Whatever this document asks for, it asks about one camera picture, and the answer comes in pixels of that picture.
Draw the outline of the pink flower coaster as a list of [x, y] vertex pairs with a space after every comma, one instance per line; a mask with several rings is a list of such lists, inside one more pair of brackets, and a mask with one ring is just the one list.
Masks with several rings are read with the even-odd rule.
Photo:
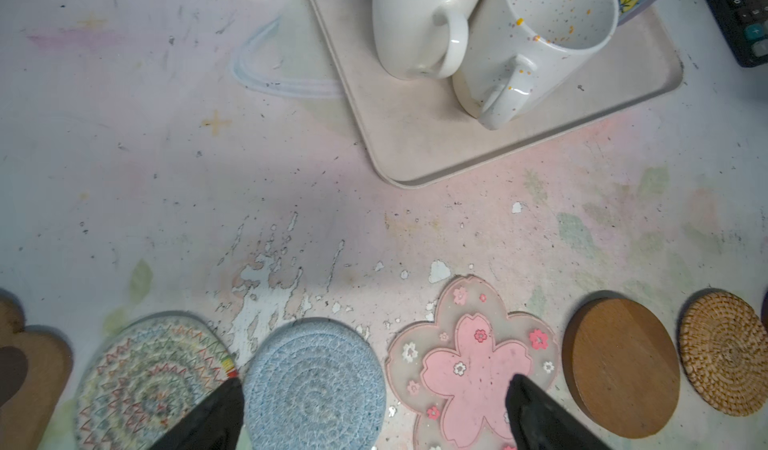
[[510, 312], [477, 276], [443, 290], [433, 319], [402, 331], [389, 347], [386, 376], [417, 417], [416, 449], [514, 449], [506, 410], [509, 384], [525, 375], [549, 389], [560, 367], [556, 333], [543, 320]]

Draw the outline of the grey blue woven coaster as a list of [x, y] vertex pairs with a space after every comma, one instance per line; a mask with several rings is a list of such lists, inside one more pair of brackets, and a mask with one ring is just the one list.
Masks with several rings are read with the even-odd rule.
[[255, 449], [371, 449], [386, 409], [382, 366], [349, 326], [311, 318], [269, 335], [245, 376]]

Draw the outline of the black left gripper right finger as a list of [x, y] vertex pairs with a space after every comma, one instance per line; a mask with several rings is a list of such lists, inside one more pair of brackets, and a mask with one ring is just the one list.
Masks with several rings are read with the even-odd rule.
[[505, 407], [520, 450], [610, 449], [525, 375], [513, 376]]

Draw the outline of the paw print coaster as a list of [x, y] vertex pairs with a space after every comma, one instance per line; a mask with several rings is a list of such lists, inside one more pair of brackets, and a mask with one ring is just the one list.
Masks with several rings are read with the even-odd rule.
[[27, 330], [21, 308], [1, 300], [1, 447], [36, 449], [66, 387], [73, 358], [50, 331]]

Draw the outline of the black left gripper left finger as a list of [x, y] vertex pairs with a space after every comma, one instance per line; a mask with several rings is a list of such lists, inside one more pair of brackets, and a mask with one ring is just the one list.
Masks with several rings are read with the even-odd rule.
[[233, 450], [243, 428], [241, 380], [230, 378], [166, 432], [151, 450]]

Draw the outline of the dark brown round coaster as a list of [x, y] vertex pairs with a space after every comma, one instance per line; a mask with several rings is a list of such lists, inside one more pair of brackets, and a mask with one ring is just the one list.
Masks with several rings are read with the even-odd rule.
[[768, 294], [767, 293], [766, 293], [766, 295], [763, 298], [763, 302], [762, 302], [762, 306], [761, 306], [760, 319], [761, 319], [761, 322], [762, 322], [763, 326], [765, 327], [765, 329], [767, 331], [768, 330]]

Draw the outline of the cork woven coaster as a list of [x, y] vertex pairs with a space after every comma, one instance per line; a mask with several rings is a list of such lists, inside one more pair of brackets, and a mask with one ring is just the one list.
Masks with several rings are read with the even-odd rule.
[[678, 348], [689, 382], [716, 410], [746, 417], [767, 402], [767, 331], [740, 297], [696, 296], [682, 313]]

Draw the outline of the white zigzag woven coaster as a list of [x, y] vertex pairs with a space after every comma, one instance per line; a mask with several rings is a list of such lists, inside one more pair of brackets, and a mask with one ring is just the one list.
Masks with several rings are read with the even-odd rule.
[[149, 449], [238, 376], [226, 345], [182, 312], [142, 318], [111, 337], [89, 363], [76, 392], [79, 449]]

